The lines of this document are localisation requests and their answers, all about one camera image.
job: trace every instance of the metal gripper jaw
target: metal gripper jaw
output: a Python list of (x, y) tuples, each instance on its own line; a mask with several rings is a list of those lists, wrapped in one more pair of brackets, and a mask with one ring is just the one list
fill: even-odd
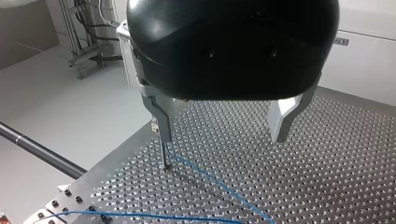
[(311, 88), (298, 96), (271, 101), (267, 120), (274, 143), (283, 143), (287, 140), (293, 121), (311, 104), (319, 79), (320, 76)]

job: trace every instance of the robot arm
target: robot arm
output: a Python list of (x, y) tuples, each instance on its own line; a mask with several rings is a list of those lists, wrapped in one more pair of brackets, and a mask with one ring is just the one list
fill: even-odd
[(272, 140), (286, 141), (312, 100), (338, 17), (337, 0), (129, 1), (118, 34), (132, 46), (163, 167), (172, 98), (270, 100)]

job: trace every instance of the metal rod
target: metal rod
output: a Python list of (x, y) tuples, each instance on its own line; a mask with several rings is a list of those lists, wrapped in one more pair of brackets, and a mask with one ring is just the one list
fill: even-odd
[(75, 163), (38, 144), (2, 122), (0, 122), (0, 135), (73, 179), (79, 179), (87, 172)]

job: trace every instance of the perforated metal table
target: perforated metal table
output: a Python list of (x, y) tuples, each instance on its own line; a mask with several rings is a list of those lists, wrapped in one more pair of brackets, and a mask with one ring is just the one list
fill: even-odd
[[(276, 223), (396, 223), (396, 109), (318, 88), (285, 144), (266, 128), (267, 102), (176, 102), (172, 149), (257, 205)], [(149, 124), (50, 203), (98, 210), (226, 217), (268, 223), (215, 183), (172, 161), (159, 169)], [(76, 196), (82, 198), (77, 203)], [(67, 223), (102, 223), (69, 215)], [(113, 217), (110, 223), (176, 223)]]

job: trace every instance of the bolt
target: bolt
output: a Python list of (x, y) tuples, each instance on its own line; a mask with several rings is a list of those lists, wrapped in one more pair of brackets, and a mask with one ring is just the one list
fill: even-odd
[(72, 195), (72, 192), (70, 192), (69, 189), (66, 189), (66, 190), (64, 191), (64, 194), (68, 197), (68, 196)]
[(77, 196), (77, 197), (76, 197), (76, 202), (77, 202), (77, 203), (82, 203), (81, 197)]
[(58, 202), (56, 202), (55, 200), (52, 201), (51, 204), (52, 204), (53, 207), (58, 207), (58, 205), (59, 205)]

